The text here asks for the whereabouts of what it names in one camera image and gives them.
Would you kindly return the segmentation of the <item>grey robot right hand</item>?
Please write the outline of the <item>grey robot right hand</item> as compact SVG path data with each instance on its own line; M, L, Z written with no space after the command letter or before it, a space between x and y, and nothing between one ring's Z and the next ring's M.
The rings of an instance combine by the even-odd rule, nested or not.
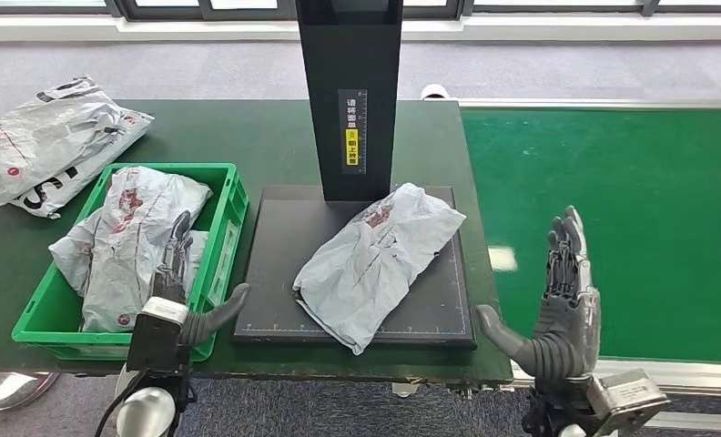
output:
M600 292L593 283L584 223L573 206L547 234L544 290L533 335L509 328L489 305L474 307L483 335L522 370L540 380L591 374L601 339Z

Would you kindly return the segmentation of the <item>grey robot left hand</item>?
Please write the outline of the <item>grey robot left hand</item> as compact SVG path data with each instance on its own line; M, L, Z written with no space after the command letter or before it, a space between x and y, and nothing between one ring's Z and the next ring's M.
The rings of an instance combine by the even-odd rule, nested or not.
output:
M161 263L156 267L152 279L152 297L186 303L186 274L191 269L190 251L193 244L191 234L191 215L188 210L181 212L169 232L167 245ZM196 346L208 340L225 324L233 320L246 305L251 287L248 283L239 284L223 304L206 312L186 313L183 319L178 343Z

